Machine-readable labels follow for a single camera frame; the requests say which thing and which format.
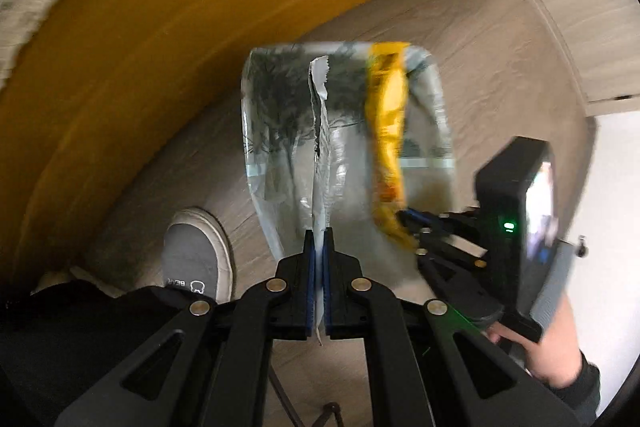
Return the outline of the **person's right hand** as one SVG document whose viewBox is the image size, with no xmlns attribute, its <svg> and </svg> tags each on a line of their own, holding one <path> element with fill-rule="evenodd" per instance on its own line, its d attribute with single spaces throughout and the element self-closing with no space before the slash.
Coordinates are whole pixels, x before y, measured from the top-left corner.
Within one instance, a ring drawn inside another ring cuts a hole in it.
<svg viewBox="0 0 640 427">
<path fill-rule="evenodd" d="M 523 347 L 529 373 L 552 388 L 570 386 L 582 370 L 574 312 L 566 294 L 562 295 L 553 320 L 538 343 L 498 322 L 488 327 L 485 336 L 493 343 L 507 339 Z"/>
</svg>

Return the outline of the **black right sleeve forearm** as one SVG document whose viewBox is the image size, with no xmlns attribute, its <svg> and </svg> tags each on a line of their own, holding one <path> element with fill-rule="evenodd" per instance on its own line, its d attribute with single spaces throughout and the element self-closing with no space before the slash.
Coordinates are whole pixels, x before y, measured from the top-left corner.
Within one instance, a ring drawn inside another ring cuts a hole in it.
<svg viewBox="0 0 640 427">
<path fill-rule="evenodd" d="M 573 410 L 580 425 L 589 427 L 597 420 L 597 409 L 601 400 L 601 375 L 597 365 L 588 362 L 583 353 L 582 368 L 569 386 L 546 387 Z"/>
</svg>

